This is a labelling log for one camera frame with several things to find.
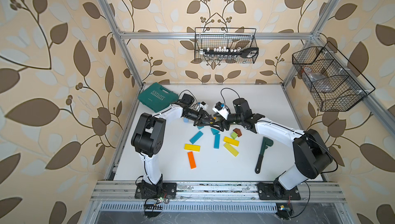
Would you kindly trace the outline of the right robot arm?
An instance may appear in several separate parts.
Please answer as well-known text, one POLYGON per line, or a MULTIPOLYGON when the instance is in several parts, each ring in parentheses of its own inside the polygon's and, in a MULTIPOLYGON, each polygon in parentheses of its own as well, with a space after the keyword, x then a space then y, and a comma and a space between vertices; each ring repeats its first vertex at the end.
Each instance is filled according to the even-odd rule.
POLYGON ((234 100, 233 105, 235 113, 231 113, 221 102, 213 106, 213 111, 221 116, 214 123, 220 130, 229 130, 230 125, 240 125, 293 148, 294 165, 273 181, 277 195, 294 189, 308 179, 315 179, 333 162, 334 157, 316 130, 303 131, 273 122, 262 114, 253 113, 244 98, 234 100))

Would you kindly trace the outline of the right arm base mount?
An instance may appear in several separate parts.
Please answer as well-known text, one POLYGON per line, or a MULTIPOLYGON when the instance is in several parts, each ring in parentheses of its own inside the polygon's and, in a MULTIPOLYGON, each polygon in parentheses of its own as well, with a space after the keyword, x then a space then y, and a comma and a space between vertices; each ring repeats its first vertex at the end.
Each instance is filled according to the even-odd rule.
POLYGON ((286 190, 277 180, 258 182, 257 191, 260 200, 301 200, 297 187, 286 190))

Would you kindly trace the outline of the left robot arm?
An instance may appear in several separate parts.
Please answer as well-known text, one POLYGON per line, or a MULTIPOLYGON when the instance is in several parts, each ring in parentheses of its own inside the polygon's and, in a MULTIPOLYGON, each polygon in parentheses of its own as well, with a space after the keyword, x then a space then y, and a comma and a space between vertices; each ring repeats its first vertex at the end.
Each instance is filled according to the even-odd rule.
POLYGON ((139 154, 143 167, 143 183, 159 186, 163 175, 156 156, 164 142, 166 123, 180 118, 193 121, 194 126, 209 126, 215 119, 203 108, 192 109, 193 96, 184 94, 181 99, 158 113, 141 114, 131 138, 131 145, 139 154))

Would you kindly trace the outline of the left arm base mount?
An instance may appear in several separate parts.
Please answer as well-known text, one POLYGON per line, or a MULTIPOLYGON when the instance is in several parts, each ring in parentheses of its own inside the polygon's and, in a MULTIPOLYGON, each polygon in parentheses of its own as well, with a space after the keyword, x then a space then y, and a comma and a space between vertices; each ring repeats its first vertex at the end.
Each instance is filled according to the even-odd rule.
POLYGON ((162 182, 153 185, 142 181, 137 184, 135 199, 174 199, 177 193, 177 184, 175 182, 162 182))

